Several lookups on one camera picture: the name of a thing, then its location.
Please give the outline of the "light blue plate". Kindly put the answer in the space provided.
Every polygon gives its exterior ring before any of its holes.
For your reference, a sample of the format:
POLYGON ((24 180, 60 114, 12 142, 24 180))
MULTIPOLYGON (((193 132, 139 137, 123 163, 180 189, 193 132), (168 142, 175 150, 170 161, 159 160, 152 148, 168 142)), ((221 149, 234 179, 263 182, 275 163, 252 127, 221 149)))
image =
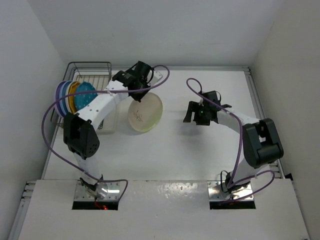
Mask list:
MULTIPOLYGON (((67 95, 67 88, 70 86, 70 84, 72 83, 72 81, 64 81, 63 85, 60 89, 59 92, 59 97, 62 98, 65 95, 67 95)), ((66 114, 69 112, 68 108, 67 108, 67 104, 66 104, 66 98, 63 98, 60 102, 59 102, 60 108, 62 110, 62 117, 64 118, 66 116, 66 114)))

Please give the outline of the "purple plate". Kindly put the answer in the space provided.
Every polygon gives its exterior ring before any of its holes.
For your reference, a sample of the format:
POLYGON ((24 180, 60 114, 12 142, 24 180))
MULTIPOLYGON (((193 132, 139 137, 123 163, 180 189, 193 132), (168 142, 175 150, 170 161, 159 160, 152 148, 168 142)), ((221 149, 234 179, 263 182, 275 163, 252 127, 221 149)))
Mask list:
MULTIPOLYGON (((60 90, 61 90, 61 88, 62 88, 62 86, 63 86, 64 84, 65 84, 65 81, 61 81, 61 82, 57 85, 57 87, 55 88, 55 91, 54 91, 54 100, 55 100, 55 101, 60 98, 60 90)), ((62 109, 61 109, 61 107, 60 107, 60 103, 59 103, 59 102, 54 105, 54 109, 55 109, 55 111, 57 112, 57 114, 58 114, 61 118, 63 118, 63 117, 65 116, 64 113, 63 113, 63 111, 62 111, 62 109)))

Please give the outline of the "cream green plate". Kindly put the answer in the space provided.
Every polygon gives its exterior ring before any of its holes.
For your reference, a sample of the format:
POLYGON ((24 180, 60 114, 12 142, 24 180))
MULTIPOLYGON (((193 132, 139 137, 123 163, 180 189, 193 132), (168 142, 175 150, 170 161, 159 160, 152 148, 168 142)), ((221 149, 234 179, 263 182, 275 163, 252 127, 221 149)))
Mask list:
POLYGON ((137 132, 145 133, 153 129, 161 120, 163 102, 160 97, 148 92, 141 101, 133 100, 128 108, 128 122, 137 132))

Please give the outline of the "teal dotted plate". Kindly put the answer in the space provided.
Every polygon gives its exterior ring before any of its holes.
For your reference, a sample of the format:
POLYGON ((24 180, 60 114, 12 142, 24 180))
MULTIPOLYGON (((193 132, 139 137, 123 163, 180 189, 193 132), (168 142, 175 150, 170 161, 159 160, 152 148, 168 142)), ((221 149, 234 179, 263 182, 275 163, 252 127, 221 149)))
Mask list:
POLYGON ((86 107, 89 103, 91 103, 98 96, 98 94, 96 93, 96 89, 89 82, 82 82, 81 84, 79 84, 76 87, 75 92, 76 93, 89 92, 89 93, 76 94, 74 96, 74 104, 75 104, 77 111, 86 107))

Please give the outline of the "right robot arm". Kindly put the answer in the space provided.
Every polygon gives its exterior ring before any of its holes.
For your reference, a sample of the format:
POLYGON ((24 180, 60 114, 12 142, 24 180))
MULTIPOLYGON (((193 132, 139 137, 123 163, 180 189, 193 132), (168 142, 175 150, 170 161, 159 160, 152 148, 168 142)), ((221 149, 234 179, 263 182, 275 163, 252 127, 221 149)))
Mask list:
POLYGON ((284 155, 284 149, 274 121, 242 114, 231 105, 221 104, 217 91, 198 93, 201 101, 188 103, 184 123, 209 126, 224 125, 239 134, 239 148, 234 169, 226 174, 221 189, 231 193, 257 176, 261 170, 284 155))

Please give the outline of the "yellow dotted plate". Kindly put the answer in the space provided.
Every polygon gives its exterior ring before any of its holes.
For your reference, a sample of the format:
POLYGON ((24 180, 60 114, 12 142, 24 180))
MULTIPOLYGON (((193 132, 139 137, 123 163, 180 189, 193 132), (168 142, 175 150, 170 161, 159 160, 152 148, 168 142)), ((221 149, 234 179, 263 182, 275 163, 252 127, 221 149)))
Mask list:
MULTIPOLYGON (((72 93, 75 93, 76 90, 77 90, 77 87, 80 85, 81 83, 79 81, 73 81, 69 88, 68 88, 68 92, 67 94, 72 94, 72 93)), ((74 95, 71 95, 69 96, 68 98, 68 107, 69 107, 69 112, 71 112, 72 114, 74 114, 76 111, 77 111, 77 108, 75 106, 75 96, 74 95)))

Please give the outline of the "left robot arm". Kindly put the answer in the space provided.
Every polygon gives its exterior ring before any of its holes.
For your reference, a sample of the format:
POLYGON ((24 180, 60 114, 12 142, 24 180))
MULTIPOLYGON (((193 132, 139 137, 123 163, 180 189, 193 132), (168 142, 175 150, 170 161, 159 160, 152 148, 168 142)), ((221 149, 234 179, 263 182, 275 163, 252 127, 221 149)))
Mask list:
POLYGON ((76 113, 68 113, 63 122, 63 141, 73 153, 82 169, 81 183, 88 192, 97 195, 103 175, 98 168, 95 154, 100 146, 97 129, 104 118, 128 97, 135 101, 148 93, 155 84, 154 69, 138 61, 126 71, 118 71, 107 84, 105 93, 99 94, 76 113))

